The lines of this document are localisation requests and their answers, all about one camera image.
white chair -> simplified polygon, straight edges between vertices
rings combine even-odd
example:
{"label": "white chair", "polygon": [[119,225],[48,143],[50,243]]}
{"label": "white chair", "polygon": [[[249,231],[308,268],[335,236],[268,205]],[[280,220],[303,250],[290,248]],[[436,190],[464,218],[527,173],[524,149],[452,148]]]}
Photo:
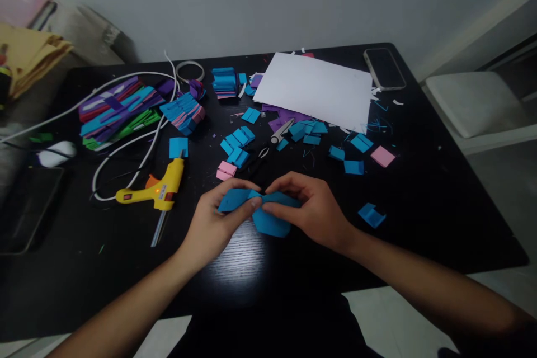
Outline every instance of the white chair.
{"label": "white chair", "polygon": [[530,102],[521,102],[497,73],[446,74],[425,84],[425,94],[466,155],[537,139]]}

yellow cloth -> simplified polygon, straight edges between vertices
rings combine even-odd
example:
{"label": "yellow cloth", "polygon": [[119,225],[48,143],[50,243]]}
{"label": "yellow cloth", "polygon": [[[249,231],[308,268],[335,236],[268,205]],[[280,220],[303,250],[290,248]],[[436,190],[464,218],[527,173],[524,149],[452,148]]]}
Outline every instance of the yellow cloth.
{"label": "yellow cloth", "polygon": [[12,99],[20,97],[73,49],[59,35],[7,24],[0,24],[0,44],[7,44],[6,65],[13,74]]}

left hand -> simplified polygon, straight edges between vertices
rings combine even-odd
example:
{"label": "left hand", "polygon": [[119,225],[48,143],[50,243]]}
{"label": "left hand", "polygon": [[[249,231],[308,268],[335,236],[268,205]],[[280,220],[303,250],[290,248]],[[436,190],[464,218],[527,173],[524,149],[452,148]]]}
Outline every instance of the left hand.
{"label": "left hand", "polygon": [[188,263],[192,275],[216,259],[239,225],[261,206],[261,198],[254,197],[227,215],[219,213],[218,206],[229,189],[261,191],[252,182],[231,178],[200,197],[189,231],[176,252]]}

white computer mouse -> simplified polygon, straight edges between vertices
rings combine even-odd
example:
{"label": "white computer mouse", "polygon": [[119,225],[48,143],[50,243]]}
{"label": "white computer mouse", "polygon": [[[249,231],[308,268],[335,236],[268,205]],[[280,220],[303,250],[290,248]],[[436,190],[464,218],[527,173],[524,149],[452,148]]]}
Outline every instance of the white computer mouse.
{"label": "white computer mouse", "polygon": [[[73,158],[77,154],[77,148],[74,146],[73,143],[68,141],[56,143],[54,145],[51,145],[47,149],[59,151],[66,156],[70,156],[71,158]],[[69,159],[67,157],[61,156],[60,154],[56,154],[47,150],[41,151],[39,154],[37,154],[37,157],[39,158],[39,162],[41,163],[41,165],[43,165],[45,168],[54,168]]]}

floor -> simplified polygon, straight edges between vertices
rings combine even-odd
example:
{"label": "floor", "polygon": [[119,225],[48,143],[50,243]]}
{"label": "floor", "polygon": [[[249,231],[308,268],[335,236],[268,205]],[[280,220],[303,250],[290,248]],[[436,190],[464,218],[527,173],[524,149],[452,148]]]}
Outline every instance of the floor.
{"label": "floor", "polygon": [[[537,141],[468,157],[532,262],[537,261]],[[537,317],[537,265],[471,276]],[[391,287],[346,293],[367,344],[385,358],[436,357],[441,347],[456,351]],[[136,358],[166,357],[184,334],[190,317],[155,324]],[[67,335],[0,344],[0,358],[41,358]]]}

